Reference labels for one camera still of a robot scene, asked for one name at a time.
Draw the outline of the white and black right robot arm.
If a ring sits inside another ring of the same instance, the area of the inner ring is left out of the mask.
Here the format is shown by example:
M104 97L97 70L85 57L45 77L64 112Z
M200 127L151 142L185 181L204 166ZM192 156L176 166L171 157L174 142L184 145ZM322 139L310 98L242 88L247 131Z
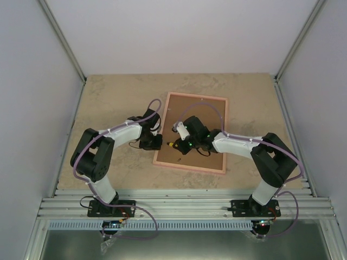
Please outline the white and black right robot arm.
M211 153L229 153L252 159L261 181L248 199L251 214L262 216L268 211L268 203L285 184L299 165L299 160L274 133L263 137L233 135L223 129L208 130L196 116L178 121L172 131L179 134L173 148L183 155L191 150Z

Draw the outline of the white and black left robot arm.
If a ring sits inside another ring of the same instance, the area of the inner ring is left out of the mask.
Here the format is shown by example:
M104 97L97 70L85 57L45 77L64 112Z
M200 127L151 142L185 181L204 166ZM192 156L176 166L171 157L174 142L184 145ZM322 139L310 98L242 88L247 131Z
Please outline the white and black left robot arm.
M100 210L106 216L114 216L119 209L118 193L107 176L113 150L131 141L138 142L141 150L160 150L163 140L158 133L160 125L160 115L148 108L143 116L130 117L111 129L96 131L88 128L83 132L70 165L74 177L85 181L100 201Z

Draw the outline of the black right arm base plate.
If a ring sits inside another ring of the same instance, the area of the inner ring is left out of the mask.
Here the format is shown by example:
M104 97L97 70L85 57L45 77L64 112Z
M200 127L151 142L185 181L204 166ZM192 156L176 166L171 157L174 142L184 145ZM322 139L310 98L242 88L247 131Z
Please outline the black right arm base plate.
M268 218L281 216L279 202L274 199L264 206L250 200L231 200L227 211L230 211L233 217Z

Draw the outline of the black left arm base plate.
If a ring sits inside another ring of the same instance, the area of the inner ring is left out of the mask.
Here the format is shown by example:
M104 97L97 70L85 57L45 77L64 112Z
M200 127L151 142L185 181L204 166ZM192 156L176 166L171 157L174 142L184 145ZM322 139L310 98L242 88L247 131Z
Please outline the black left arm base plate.
M135 213L135 200L119 200L117 205L121 207L109 207L98 200L91 200L89 202L87 216L88 217L119 217L119 218L129 218L134 217Z

